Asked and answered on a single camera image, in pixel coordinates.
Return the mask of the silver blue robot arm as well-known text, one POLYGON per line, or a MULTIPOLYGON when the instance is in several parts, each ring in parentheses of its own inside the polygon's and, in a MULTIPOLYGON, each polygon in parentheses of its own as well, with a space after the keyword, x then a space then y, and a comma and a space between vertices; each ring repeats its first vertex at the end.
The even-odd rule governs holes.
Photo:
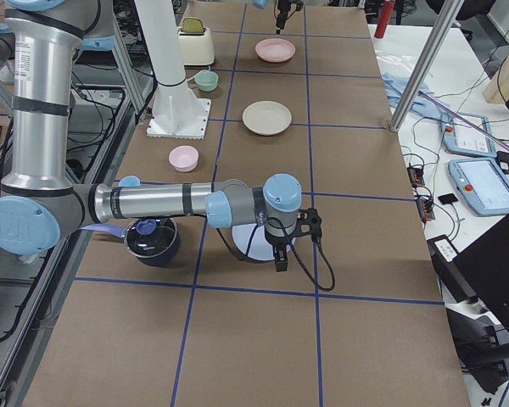
POLYGON ((178 216, 203 216, 215 229, 263 227, 279 271, 287 269, 294 239, 321 243, 321 218, 302 208, 299 181, 288 174, 252 188, 237 180, 156 187, 70 182, 65 165, 73 53, 85 40, 113 43, 113 5, 10 1, 5 19, 15 35, 13 159, 1 180, 0 248, 36 255, 91 224, 178 216))

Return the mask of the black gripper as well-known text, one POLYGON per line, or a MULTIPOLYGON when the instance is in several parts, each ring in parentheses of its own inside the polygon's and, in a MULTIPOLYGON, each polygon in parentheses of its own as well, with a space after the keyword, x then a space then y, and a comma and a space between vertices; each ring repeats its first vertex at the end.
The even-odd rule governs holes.
POLYGON ((273 256, 276 272, 288 269, 287 246, 293 239, 310 237, 317 246, 322 245, 322 218, 315 208, 294 212, 272 210, 265 224, 266 240, 274 245, 273 256))

